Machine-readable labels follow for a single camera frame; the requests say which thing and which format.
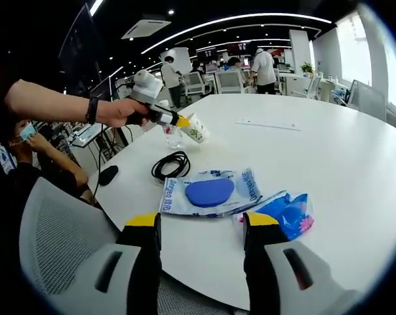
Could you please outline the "person's left hand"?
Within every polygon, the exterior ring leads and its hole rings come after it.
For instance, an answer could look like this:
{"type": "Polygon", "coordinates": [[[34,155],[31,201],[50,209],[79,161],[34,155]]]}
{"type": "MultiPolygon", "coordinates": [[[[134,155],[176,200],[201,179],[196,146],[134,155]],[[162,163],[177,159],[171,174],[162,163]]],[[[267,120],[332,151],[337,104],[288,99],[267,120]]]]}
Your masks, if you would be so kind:
{"type": "Polygon", "coordinates": [[[99,100],[96,121],[110,127],[144,125],[149,121],[148,107],[130,98],[113,102],[99,100]]]}

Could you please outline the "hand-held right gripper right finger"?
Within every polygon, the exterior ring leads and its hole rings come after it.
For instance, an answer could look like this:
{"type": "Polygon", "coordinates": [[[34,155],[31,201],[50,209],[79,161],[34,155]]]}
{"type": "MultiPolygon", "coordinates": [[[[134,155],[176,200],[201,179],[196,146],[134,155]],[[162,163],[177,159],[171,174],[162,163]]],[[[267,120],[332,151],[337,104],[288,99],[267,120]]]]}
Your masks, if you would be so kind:
{"type": "Polygon", "coordinates": [[[251,211],[243,220],[251,314],[345,314],[357,304],[358,292],[340,286],[304,244],[288,241],[273,217],[251,211]]]}

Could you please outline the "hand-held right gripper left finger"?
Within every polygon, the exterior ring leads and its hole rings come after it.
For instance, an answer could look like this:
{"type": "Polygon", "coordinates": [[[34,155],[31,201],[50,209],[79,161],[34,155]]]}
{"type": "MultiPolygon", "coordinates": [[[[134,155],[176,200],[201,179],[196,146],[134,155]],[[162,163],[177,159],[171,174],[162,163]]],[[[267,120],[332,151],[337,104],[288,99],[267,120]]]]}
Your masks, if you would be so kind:
{"type": "Polygon", "coordinates": [[[85,260],[63,294],[64,314],[156,314],[161,215],[136,215],[117,241],[85,260]]]}

